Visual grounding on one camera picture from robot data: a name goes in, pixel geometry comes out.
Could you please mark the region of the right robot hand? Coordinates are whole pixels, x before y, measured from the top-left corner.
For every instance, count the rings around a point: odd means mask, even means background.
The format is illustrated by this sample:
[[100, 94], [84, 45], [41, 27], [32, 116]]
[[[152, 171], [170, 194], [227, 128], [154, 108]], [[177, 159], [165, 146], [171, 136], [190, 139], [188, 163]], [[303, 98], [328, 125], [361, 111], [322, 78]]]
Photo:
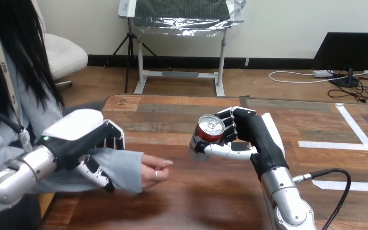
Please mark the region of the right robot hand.
[[272, 168], [289, 167], [263, 117], [239, 106], [200, 117], [189, 149], [199, 159], [219, 156], [251, 161], [259, 180]]

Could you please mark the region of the person's hand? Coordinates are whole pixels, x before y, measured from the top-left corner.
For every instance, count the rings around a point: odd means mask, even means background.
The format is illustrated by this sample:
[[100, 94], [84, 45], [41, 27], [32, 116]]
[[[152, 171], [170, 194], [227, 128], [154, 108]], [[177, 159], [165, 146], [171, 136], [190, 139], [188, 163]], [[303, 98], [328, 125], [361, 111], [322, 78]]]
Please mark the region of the person's hand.
[[169, 167], [173, 161], [143, 154], [141, 157], [140, 175], [142, 190], [148, 190], [169, 178]]

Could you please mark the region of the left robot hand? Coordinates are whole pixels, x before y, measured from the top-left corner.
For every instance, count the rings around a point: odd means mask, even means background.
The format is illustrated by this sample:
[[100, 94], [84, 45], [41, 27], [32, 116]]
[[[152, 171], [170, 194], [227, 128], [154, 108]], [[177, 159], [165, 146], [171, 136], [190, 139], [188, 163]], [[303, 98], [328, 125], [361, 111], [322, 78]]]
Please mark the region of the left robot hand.
[[78, 109], [45, 129], [37, 142], [47, 147], [57, 160], [58, 169], [75, 169], [107, 192], [114, 191], [110, 177], [88, 151], [99, 143], [125, 148], [121, 127], [94, 109]]

